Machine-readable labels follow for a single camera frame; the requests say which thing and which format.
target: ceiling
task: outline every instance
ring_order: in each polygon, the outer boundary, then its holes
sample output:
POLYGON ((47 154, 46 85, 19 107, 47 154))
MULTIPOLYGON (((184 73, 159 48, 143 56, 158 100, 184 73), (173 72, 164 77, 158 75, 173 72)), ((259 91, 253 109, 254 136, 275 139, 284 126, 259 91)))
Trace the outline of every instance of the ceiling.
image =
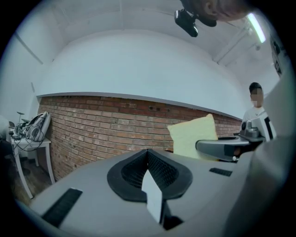
POLYGON ((174 22, 173 14, 182 9, 179 0, 53 0, 51 10, 66 43, 109 30, 140 29, 164 33, 183 39, 209 54, 213 61, 229 68, 246 84, 250 67, 260 71, 272 63, 268 23, 257 16, 265 33, 261 44, 256 33, 250 33, 247 19, 218 22, 207 27, 196 21, 198 37, 190 37, 174 22))

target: wooden floor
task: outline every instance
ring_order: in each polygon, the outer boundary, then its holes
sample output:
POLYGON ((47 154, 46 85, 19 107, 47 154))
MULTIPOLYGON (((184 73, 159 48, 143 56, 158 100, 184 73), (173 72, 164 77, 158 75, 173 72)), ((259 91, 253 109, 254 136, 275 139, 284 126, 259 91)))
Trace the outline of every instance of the wooden floor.
POLYGON ((37 167, 35 161, 29 162, 29 160, 21 162, 23 172, 24 168, 30 170, 30 174, 25 175, 25 179, 29 186, 29 189, 33 195, 33 199, 30 199, 26 193, 19 174, 13 165, 9 168, 9 177, 11 179, 11 189, 15 199, 23 202, 27 206, 30 205, 32 200, 51 185, 50 177, 41 167, 37 167))

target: yellow sponge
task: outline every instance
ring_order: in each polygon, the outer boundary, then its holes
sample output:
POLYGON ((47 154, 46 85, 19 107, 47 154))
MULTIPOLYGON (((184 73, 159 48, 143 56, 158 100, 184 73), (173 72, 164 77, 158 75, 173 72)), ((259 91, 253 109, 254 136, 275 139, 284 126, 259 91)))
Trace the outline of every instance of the yellow sponge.
POLYGON ((218 140, 213 115, 167 127, 174 141, 174 154, 196 159, 215 160, 198 152, 197 140, 218 140))

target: bread slice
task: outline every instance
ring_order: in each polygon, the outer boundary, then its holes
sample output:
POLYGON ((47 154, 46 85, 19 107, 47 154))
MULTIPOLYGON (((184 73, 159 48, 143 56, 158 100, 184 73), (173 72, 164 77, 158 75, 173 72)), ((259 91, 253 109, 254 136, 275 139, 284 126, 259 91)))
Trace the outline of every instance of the bread slice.
POLYGON ((167 127, 174 141, 174 154, 195 159, 215 160, 198 152, 195 143, 198 140, 218 140, 213 115, 167 127))

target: fluorescent light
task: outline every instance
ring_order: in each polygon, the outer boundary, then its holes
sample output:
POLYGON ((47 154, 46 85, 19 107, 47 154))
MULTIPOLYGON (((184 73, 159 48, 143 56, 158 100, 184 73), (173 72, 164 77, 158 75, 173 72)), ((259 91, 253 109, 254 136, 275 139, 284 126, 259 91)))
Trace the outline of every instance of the fluorescent light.
POLYGON ((266 38, 265 38, 265 35, 261 29, 261 26, 259 25, 258 20, 256 19, 256 17, 254 16, 253 13, 248 14, 248 18, 249 18, 250 22, 252 23, 255 31, 257 32, 260 42, 263 43, 266 40, 266 38))

